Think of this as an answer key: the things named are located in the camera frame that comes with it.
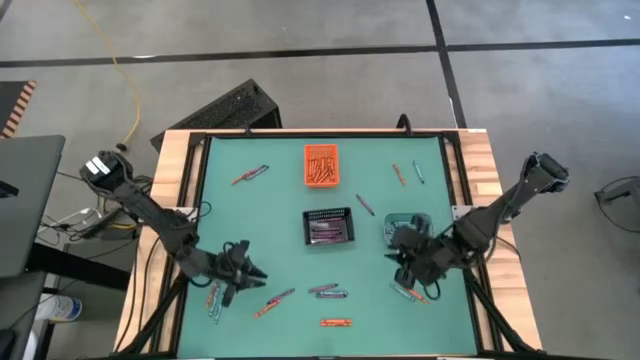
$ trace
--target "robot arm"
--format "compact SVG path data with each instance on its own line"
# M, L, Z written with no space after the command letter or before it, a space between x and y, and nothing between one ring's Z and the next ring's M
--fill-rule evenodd
M120 203L158 234L167 253L187 277L206 276L226 282L224 306L229 306L236 292L265 285L257 278L267 275L245 256L248 240L226 243L219 254L196 248L195 224L187 215L158 205L132 181L132 173L131 164L112 151L99 152L80 169L80 176L94 192Z
M537 194L560 192L568 183L567 169L547 154L534 153L525 161L516 185L491 205L456 220L435 238L416 230L424 228L423 219L414 216L412 226L399 228L394 234L391 246L397 253L386 255L400 264L395 280L406 288L413 288L416 280L429 286L452 267L474 265L489 249L500 224L517 216Z

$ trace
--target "concrete floor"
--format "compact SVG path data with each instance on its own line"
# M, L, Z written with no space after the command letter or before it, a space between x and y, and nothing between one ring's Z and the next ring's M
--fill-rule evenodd
M121 55L433 45L420 0L83 1ZM437 0L449 44L640 38L635 1ZM105 57L71 0L14 0L0 21L0 60ZM640 238L606 222L592 192L638 174L639 47L451 53L470 127L487 128L503 187L532 151L570 168L562 194L536 199L514 221L544 348L552 353L635 359L640 351ZM437 54L354 55L127 65L142 95L131 146L137 173L153 175L148 139L248 78L280 105L285 127L452 127ZM0 69L0 80L36 80L19 136L62 134L62 171L128 132L134 103L111 66ZM95 196L58 178L47 214L93 206ZM616 219L633 226L622 202ZM90 256L118 244L87 243ZM102 259L131 268L134 248ZM105 355L123 294L76 284L82 321L59 325L52 359Z

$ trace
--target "teal table surface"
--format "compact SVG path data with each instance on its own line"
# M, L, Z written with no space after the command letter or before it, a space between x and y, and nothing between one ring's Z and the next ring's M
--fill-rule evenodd
M338 145L340 184L335 188L304 185L304 145L314 143ZM231 186L262 164L270 166L264 174ZM397 265L383 256L388 253L383 222L389 213L427 213L435 232L452 222L437 138L215 138L203 186L202 200L212 209L200 219L198 247L218 253L226 241L250 240L248 255L269 277L265 287L236 294L217 325L205 309L210 289L190 286L180 358L476 353L462 273L451 270L440 281L439 300L410 302L390 288ZM306 246L302 213L337 207L351 208L355 241ZM339 283L348 298L317 299L308 293L328 283ZM270 298L291 287L296 289L292 295L254 318ZM429 290L435 293L434 286ZM353 326L324 328L323 318L351 318Z

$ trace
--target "orange basket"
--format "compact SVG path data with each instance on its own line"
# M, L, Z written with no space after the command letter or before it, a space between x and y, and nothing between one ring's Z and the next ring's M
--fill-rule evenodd
M340 184L338 145L304 146L304 183L308 187L334 187Z

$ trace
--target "black desk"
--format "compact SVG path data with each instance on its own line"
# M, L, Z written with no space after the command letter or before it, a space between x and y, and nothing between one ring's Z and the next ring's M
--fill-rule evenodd
M0 140L0 180L17 187L0 199L0 328L39 302L46 273L125 291L130 274L35 243L65 139L39 136ZM12 359L21 359L33 311L13 327Z

